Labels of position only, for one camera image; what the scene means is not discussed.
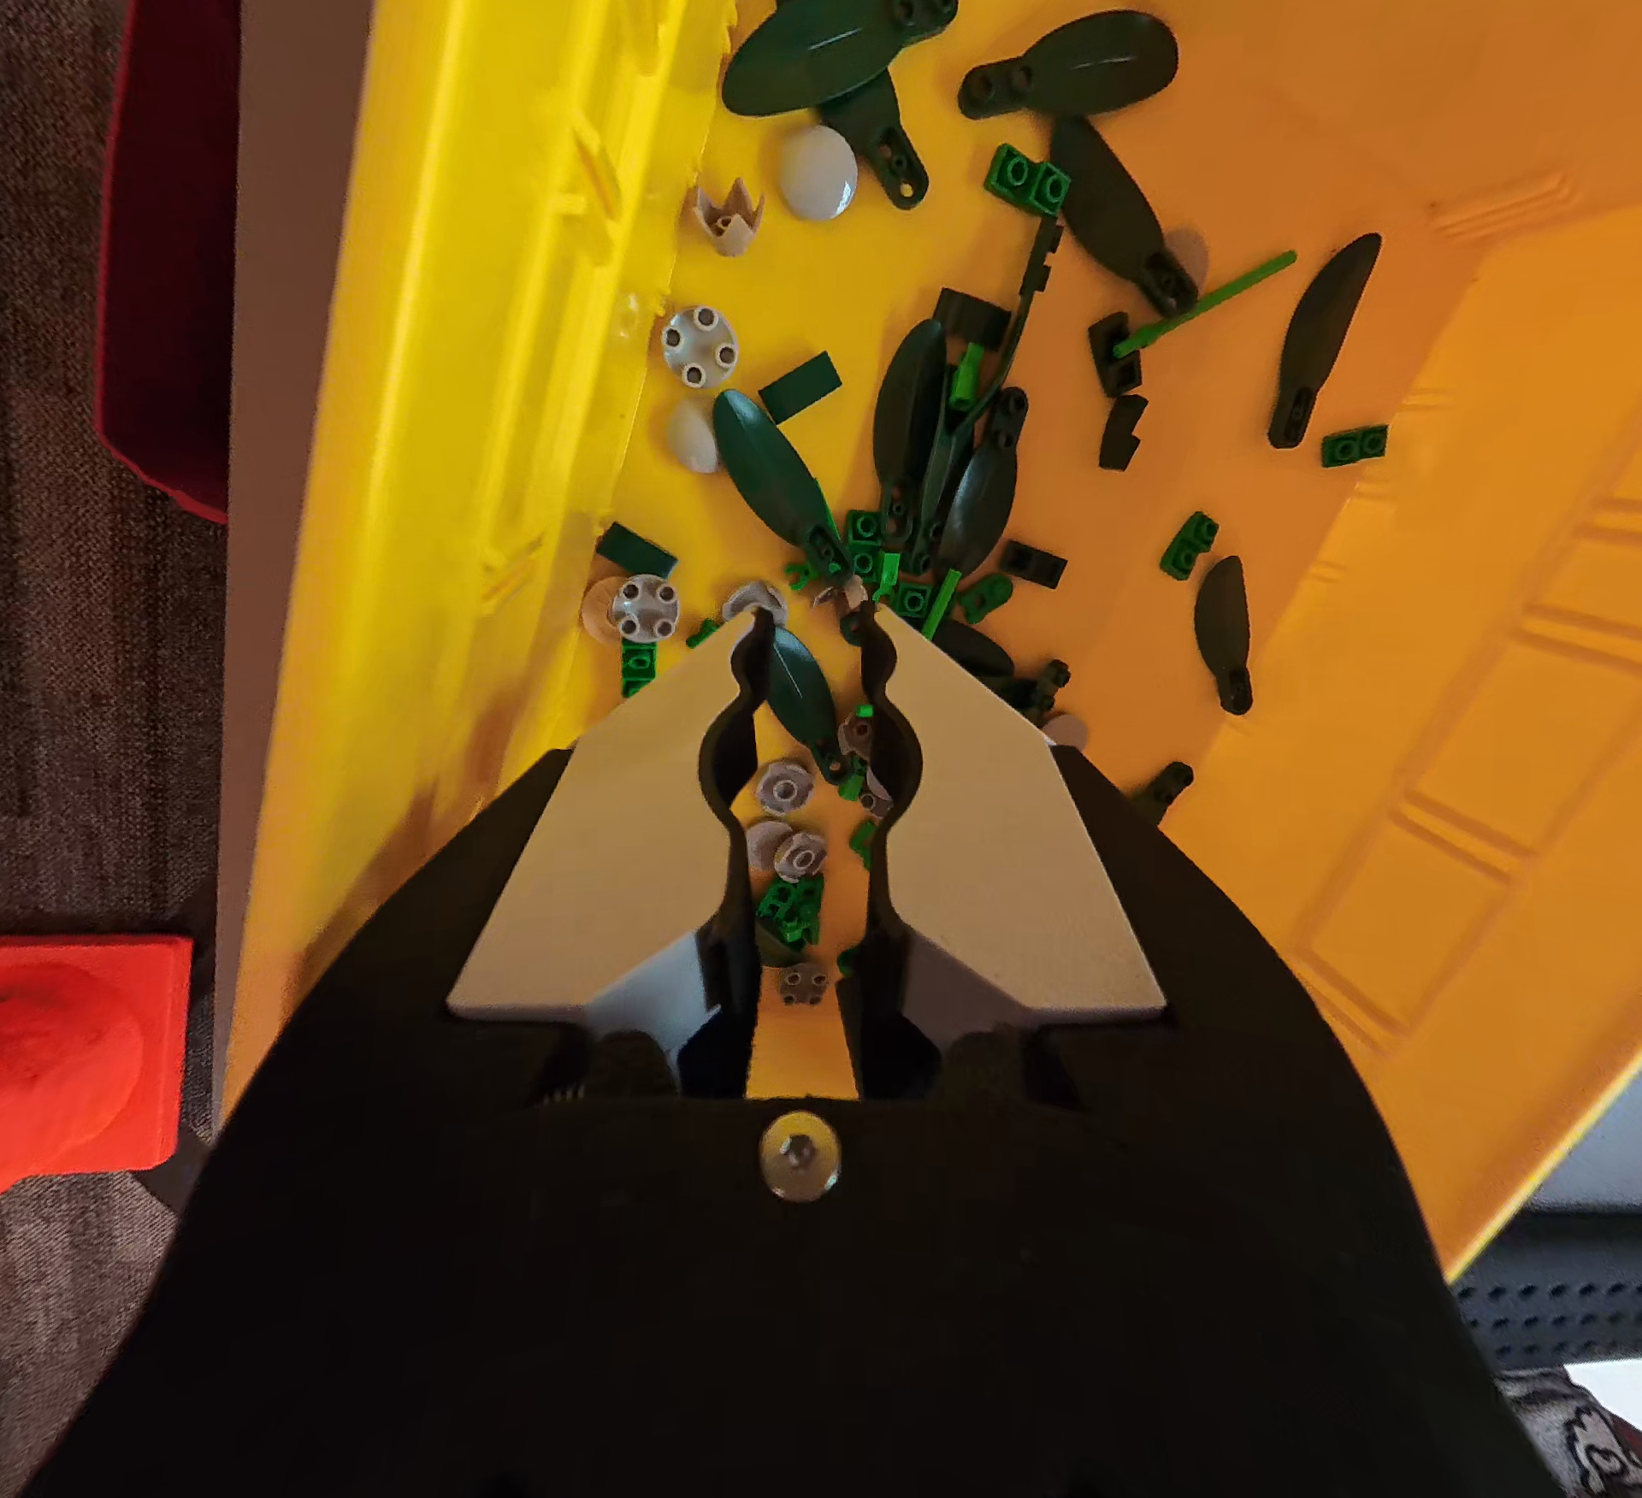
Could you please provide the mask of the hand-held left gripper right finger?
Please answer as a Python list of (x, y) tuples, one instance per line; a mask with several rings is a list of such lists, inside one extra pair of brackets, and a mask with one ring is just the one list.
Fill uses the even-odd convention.
[(857, 1092), (914, 1100), (967, 1037), (1140, 1025), (1167, 996), (1042, 729), (866, 606), (868, 927), (840, 1011)]

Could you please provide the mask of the patterned cloth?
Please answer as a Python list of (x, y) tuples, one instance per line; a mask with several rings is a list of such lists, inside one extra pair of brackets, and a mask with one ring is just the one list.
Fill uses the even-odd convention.
[(1641, 1432), (1567, 1369), (1509, 1372), (1495, 1386), (1566, 1495), (1639, 1497)]

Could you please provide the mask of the red plastic bin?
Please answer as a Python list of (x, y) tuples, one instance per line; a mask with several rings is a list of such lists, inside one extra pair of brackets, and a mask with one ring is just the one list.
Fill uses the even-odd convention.
[(242, 0), (127, 0), (101, 183), (93, 428), (230, 520)]

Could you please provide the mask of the pile of brick pieces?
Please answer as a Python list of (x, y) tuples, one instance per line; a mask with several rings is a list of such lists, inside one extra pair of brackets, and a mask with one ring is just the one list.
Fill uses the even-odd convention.
[[(815, 112), (847, 156), (859, 156), (888, 183), (895, 204), (916, 207), (929, 180), (904, 134), (893, 100), (893, 62), (957, 19), (960, 0), (775, 0), (774, 12), (736, 48), (722, 79), (722, 107), (741, 119)], [(825, 491), (780, 428), (777, 392), (804, 392), (794, 372), (760, 404), (722, 392), (709, 411), (709, 447), (750, 512), (803, 555), (811, 575), (851, 599), (852, 626), (866, 608), (895, 614), (921, 632), (934, 587), (948, 570), (963, 582), (998, 549), (1016, 498), (1016, 445), (1025, 392), (1006, 385), (1035, 298), (1051, 278), (1063, 233), (1107, 272), (1133, 284), (1162, 319), (1193, 307), (1201, 291), (1169, 248), (1150, 201), (1095, 119), (1146, 101), (1174, 83), (1181, 45), (1150, 12), (1097, 11), (1035, 40), (1022, 54), (972, 67), (957, 91), (972, 122), (1032, 113), (1051, 122), (1051, 160), (1034, 161), (999, 146), (987, 190), (1037, 216), (1037, 235), (1015, 313), (953, 290), (916, 324), (893, 355), (873, 418), (873, 457), (881, 502), (868, 527), (842, 536)], [(1297, 303), (1278, 366), (1268, 426), (1275, 452), (1297, 452), (1317, 396), (1336, 366), (1350, 324), (1381, 257), (1369, 233), (1338, 252)], [(1140, 447), (1136, 426), (1141, 355), (1114, 358), (1133, 334), (1124, 315), (1090, 327), (1100, 387), (1111, 399), (1100, 466), (1128, 469)]]

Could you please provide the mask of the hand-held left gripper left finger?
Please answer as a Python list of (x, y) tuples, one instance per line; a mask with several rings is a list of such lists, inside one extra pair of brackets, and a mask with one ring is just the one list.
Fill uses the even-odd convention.
[(466, 1021), (649, 1037), (683, 1093), (746, 1097), (763, 963), (733, 803), (777, 623), (750, 609), (572, 748), (450, 991)]

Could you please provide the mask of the yellow plastic bin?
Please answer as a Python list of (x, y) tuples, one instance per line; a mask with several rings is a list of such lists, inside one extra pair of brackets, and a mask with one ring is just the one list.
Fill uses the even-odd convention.
[[(958, 0), (892, 64), (904, 207), (815, 112), (724, 107), (777, 0), (375, 0), (219, 1097), (368, 910), (616, 707), (579, 628), (621, 522), (686, 630), (794, 555), (668, 457), (666, 313), (717, 307), (833, 510), (876, 491), (893, 346), (1015, 300), (982, 189), (1034, 113), (975, 66), (1099, 11), (1179, 71), (1099, 127), (1211, 286), (1124, 471), (1088, 327), (1138, 290), (1073, 237), (1018, 351), (1008, 537), (1066, 560), (989, 625), (1071, 667), (1095, 765), (1196, 782), (1164, 832), (1309, 989), (1451, 1273), (1639, 1071), (1639, 0)], [(1321, 269), (1381, 254), (1299, 450), (1268, 426)]]

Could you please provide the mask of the black perforated panel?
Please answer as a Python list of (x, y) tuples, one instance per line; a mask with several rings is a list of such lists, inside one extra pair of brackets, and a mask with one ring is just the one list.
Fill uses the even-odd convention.
[(1499, 1377), (1641, 1357), (1641, 1215), (1524, 1211), (1451, 1285)]

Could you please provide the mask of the orange traffic cone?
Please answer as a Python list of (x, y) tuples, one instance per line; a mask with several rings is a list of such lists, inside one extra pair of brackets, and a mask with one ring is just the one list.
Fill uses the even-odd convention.
[(194, 944), (178, 934), (2, 938), (2, 1189), (173, 1160)]

